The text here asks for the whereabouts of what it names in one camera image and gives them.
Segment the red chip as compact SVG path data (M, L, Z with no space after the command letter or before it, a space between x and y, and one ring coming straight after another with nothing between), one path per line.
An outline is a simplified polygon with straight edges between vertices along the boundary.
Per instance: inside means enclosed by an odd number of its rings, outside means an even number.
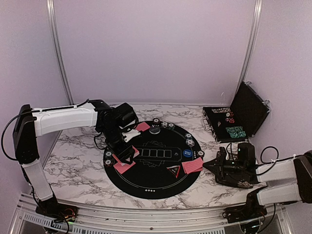
M158 125L160 123L159 118L154 118L153 119L153 124Z
M113 164L113 163L112 163L112 161L111 161L110 159L107 159L107 160L104 161L104 166L105 166L105 167L111 167L112 164Z
M197 155L198 155L198 157L203 158L205 156L205 153L203 151L198 151Z

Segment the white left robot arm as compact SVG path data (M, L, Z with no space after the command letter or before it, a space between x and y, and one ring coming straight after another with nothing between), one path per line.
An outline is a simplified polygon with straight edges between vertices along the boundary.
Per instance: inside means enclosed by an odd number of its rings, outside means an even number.
M128 103L111 107L101 99L87 99L80 104L52 108L23 105L13 120L14 159L33 187L39 205L51 217L60 215L62 209L43 171L40 153L46 149L43 159L47 160L62 131L94 127L104 135L108 150L122 164L132 164L137 155L130 140L140 135L136 129L138 117Z

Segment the red playing card deck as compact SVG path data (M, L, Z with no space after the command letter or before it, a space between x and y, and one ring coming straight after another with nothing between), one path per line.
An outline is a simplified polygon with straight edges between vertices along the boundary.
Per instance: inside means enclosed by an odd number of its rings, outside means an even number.
M139 150L136 149L134 146L130 146L118 156L113 154L113 158L120 164L130 165L134 162L134 158L138 155L139 155Z

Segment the red triangle all-in marker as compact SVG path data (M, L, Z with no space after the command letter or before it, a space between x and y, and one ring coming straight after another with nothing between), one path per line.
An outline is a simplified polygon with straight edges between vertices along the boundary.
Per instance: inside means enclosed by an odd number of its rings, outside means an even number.
M180 165L169 166L166 168L175 178L178 178L181 169Z

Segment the red card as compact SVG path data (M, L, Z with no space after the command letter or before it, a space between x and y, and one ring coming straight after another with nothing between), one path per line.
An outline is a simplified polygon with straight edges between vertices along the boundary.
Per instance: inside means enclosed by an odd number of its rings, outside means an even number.
M202 165L203 162L195 162L195 161L188 161L182 163L184 173L186 174L200 172L202 170Z
M202 158L197 158L192 161L182 162L183 170L187 174L197 171L199 168L202 168L202 165L203 165Z
M136 163L133 161L131 164L120 164L120 163L116 163L114 164L114 168L120 173L123 174L125 173L127 170L129 170L131 167L133 167Z
M144 131L150 129L150 127L151 127L151 126L150 126L148 123L146 123L146 122L141 122L141 123L139 123L139 124L137 125L136 130L137 130L137 131L144 132Z

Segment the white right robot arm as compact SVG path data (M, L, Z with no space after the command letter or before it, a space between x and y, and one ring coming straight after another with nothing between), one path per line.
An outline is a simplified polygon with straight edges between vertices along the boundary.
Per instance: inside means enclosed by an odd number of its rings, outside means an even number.
M245 218L254 217L260 211L260 206L268 204L312 202L311 151L257 164L254 146L244 142L238 144L236 158L232 152L220 147L216 158L203 163L203 167L215 175L217 183L228 187L251 189L259 183L277 183L256 191L255 200L242 206L241 213Z

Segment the grey chip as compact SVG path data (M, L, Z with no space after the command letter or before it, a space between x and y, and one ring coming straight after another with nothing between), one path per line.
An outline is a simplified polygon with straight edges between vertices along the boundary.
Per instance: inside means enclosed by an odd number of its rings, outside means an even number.
M162 127L164 127L164 128L166 128L166 127L168 127L168 123L167 122L162 122Z
M188 139L188 140L186 141L186 144L187 144L188 146L190 146L190 147L193 147L193 146L195 145L195 142L194 142L192 139Z

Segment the black dealer button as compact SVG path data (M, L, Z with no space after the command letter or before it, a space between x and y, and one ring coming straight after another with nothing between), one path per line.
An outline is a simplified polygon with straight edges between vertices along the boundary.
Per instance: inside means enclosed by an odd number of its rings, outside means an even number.
M159 126L151 126L149 128L149 132L153 135L159 134L161 131L161 128Z

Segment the blue small blind button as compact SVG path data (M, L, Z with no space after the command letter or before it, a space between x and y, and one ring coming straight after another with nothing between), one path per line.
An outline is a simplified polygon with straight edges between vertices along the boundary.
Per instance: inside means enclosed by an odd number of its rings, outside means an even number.
M193 160L193 151L191 151L191 150L184 150L184 151L183 151L183 156L184 156L187 160Z

